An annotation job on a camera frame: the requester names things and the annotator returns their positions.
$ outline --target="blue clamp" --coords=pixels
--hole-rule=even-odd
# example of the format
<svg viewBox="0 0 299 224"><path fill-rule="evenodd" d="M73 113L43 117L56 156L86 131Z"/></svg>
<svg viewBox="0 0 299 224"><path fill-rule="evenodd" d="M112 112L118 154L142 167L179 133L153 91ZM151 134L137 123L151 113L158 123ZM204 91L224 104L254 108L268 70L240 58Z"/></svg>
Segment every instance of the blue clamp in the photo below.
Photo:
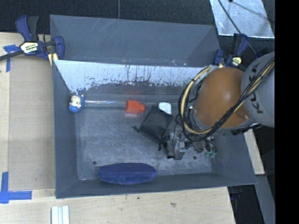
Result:
<svg viewBox="0 0 299 224"><path fill-rule="evenodd" d="M226 67L237 67L241 64L242 59L240 56L247 48L249 39L245 34L234 34L234 40L231 49L224 52L218 49L213 58L213 65L219 66L221 63Z"/></svg>
<svg viewBox="0 0 299 224"><path fill-rule="evenodd" d="M32 191L8 191L8 172L2 173L0 203L7 204L10 200L30 200Z"/></svg>
<svg viewBox="0 0 299 224"><path fill-rule="evenodd" d="M42 42L38 40L36 34L36 24L38 16L28 17L23 15L15 21L15 26L24 39L24 42L19 46L19 51L0 56L0 61L9 59L18 55L37 56L39 58L49 60L48 46L56 46L56 54L59 59L64 56L64 40L61 36L55 36L53 41Z"/></svg>

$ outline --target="wooden table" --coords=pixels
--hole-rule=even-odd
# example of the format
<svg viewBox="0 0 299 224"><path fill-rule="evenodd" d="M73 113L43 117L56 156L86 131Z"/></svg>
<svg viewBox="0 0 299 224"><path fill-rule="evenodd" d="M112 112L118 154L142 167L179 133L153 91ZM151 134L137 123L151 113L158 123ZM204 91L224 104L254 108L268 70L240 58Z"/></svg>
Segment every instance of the wooden table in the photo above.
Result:
<svg viewBox="0 0 299 224"><path fill-rule="evenodd" d="M5 54L4 45L22 43L22 37L16 33L0 33L0 56ZM11 177L9 190L33 190L32 200L10 201L0 204L0 223L4 224L41 224L50 223L52 206L68 205L71 224L101 223L203 223L234 224L234 214L229 199L228 189L196 189L176 192L159 192L147 194L131 194L118 196L97 196L83 198L56 199L54 172L54 145L47 142L52 139L52 130L48 127L44 139L38 140L35 129L48 126L43 115L35 115L26 125L18 127L24 132L15 134L9 130L10 116L18 116L22 120L26 116L26 108L33 101L20 101L20 109L16 112L16 97L10 97L10 86L14 67L23 66L35 70L38 66L50 71L47 61L37 57L18 56L11 59L11 71L6 72L6 61L0 62L0 175L9 171ZM22 83L20 89L32 86L34 80L19 76ZM252 131L245 133L255 174L264 174L263 165Z"/></svg>

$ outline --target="black cable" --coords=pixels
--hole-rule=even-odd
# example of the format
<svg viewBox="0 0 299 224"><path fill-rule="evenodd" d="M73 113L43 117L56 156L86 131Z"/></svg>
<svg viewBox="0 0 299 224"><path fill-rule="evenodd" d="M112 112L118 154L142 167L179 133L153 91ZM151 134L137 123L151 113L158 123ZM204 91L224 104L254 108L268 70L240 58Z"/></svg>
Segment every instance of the black cable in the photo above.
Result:
<svg viewBox="0 0 299 224"><path fill-rule="evenodd" d="M237 25L234 23L234 21L232 20L232 18L229 16L227 10L224 8L224 5L222 4L222 2L220 0L218 0L220 6L222 7L223 11L225 12L225 14L228 16L228 19L231 21L231 23L234 25L235 29L238 31L239 34L242 34L242 32L240 31L240 29L237 27ZM249 48L253 51L254 55L256 55L256 51L253 49L253 47L248 44Z"/></svg>

